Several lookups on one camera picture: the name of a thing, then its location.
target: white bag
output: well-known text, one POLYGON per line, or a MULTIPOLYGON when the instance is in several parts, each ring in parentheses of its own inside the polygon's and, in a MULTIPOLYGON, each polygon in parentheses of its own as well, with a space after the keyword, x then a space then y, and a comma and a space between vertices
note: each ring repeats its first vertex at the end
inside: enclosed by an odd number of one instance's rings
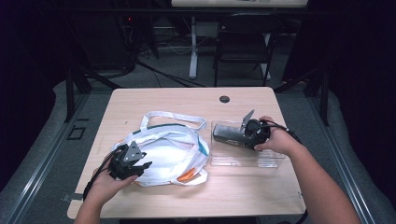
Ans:
POLYGON ((145 172, 136 179, 144 187, 166 184, 194 186, 206 182, 207 171, 203 169, 209 158, 207 142, 197 133, 204 128, 206 120, 199 117, 174 114, 163 111, 147 113, 142 120, 140 130, 128 134, 119 145, 137 143, 145 158, 135 165, 152 161, 145 172), (148 127, 152 117, 166 117, 200 123, 198 128, 183 124, 163 124, 148 127))

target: chair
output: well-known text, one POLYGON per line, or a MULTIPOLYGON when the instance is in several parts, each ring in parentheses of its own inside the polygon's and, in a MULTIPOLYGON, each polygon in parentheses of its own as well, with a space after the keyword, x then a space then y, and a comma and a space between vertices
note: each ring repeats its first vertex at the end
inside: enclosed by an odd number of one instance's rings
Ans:
POLYGON ((225 17, 218 27, 217 47, 213 68, 218 85, 219 62, 222 63, 266 63, 262 85, 268 77, 274 44, 283 29, 282 20, 275 15, 237 13, 225 17))

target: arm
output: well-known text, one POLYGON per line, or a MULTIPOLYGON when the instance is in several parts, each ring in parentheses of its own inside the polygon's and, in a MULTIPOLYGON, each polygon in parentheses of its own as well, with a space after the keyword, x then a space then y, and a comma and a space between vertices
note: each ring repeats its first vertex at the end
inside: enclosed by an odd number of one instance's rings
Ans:
MULTIPOLYGON (((264 116, 260 120, 272 119, 264 116)), ((303 192, 306 209, 314 223, 361 223, 345 193, 308 149, 288 133, 272 127, 270 139, 255 146, 255 149, 272 149, 290 157, 303 192)))
POLYGON ((111 177, 106 168, 96 180, 93 182, 90 192, 87 195, 84 203, 78 210, 75 220, 76 224, 91 224, 100 222, 100 213, 103 205, 116 195, 116 193, 137 179, 136 175, 130 176, 124 180, 115 180, 111 177))

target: forearm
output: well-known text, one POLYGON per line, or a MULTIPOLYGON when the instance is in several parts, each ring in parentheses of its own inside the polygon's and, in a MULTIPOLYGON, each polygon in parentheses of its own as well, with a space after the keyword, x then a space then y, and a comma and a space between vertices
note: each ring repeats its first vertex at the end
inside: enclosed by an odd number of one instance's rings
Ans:
POLYGON ((314 223, 360 223, 348 197, 306 147, 294 148, 289 156, 314 223))
POLYGON ((79 208, 75 224, 99 224, 102 205, 86 200, 79 208))

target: desk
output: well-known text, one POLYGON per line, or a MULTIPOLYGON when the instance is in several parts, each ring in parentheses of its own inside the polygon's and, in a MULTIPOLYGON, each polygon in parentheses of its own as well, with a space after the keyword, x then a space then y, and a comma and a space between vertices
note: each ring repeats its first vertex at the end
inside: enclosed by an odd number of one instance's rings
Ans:
MULTIPOLYGON (((303 8, 306 7, 308 0, 172 0, 173 7, 285 7, 303 8)), ((196 48, 196 23, 195 17, 191 19, 191 79, 197 76, 198 54, 196 48)), ((262 71, 265 71, 267 64, 261 64, 262 71)))
MULTIPOLYGON (((270 88, 174 88, 118 89, 110 98, 90 155, 76 188, 82 193, 111 147, 139 129, 143 116, 152 110, 200 116, 206 128, 200 135, 210 144, 212 120, 241 120, 251 109, 254 118, 269 115, 285 125, 274 92, 270 88), (229 96, 222 103, 220 96, 229 96)), ((153 118, 149 125, 175 122, 153 118)), ((103 208, 101 217, 238 217, 302 214, 305 210, 290 159, 278 168, 214 166, 209 163, 208 181, 194 187, 139 187, 122 189, 103 208)), ((72 201, 67 215, 75 218, 82 201, 72 201)))

